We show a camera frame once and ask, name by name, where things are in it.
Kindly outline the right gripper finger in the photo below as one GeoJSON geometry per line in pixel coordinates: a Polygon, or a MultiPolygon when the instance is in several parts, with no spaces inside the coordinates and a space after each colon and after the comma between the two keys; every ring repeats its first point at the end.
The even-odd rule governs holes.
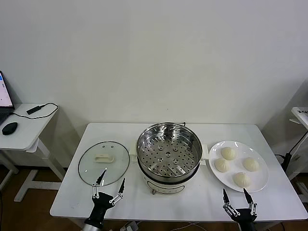
{"type": "Polygon", "coordinates": [[[225,189],[223,189],[223,201],[223,209],[229,216],[240,216],[240,213],[230,204],[229,197],[225,189]]]}
{"type": "Polygon", "coordinates": [[[248,191],[243,188],[243,191],[244,191],[244,195],[245,195],[245,198],[247,200],[247,203],[249,205],[249,209],[251,211],[251,215],[256,215],[256,208],[257,208],[257,203],[254,203],[251,195],[248,193],[248,191]]]}

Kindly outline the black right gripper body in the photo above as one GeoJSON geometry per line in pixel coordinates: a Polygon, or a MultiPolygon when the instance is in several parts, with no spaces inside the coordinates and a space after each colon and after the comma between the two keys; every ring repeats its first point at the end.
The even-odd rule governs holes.
{"type": "Polygon", "coordinates": [[[257,218],[255,215],[251,215],[249,208],[237,209],[239,215],[231,215],[231,219],[237,222],[240,226],[241,231],[256,231],[254,221],[257,218]]]}

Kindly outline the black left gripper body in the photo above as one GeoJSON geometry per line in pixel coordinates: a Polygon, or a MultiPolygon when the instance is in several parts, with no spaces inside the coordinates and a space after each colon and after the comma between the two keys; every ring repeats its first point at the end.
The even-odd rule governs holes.
{"type": "Polygon", "coordinates": [[[98,196],[92,199],[94,207],[90,216],[86,219],[86,223],[103,223],[105,213],[108,209],[114,207],[110,201],[113,201],[111,195],[98,192],[98,196]]]}

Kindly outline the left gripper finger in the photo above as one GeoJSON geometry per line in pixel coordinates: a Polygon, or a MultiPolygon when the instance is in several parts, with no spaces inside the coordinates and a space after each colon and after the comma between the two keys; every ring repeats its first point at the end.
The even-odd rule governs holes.
{"type": "Polygon", "coordinates": [[[95,183],[92,184],[92,198],[93,199],[99,199],[99,189],[103,186],[104,184],[104,175],[107,172],[107,170],[105,169],[103,171],[103,173],[97,178],[97,180],[95,181],[95,183]]]}
{"type": "Polygon", "coordinates": [[[111,205],[115,205],[124,197],[123,195],[124,188],[125,188],[125,178],[123,178],[118,194],[109,201],[111,205]]]}

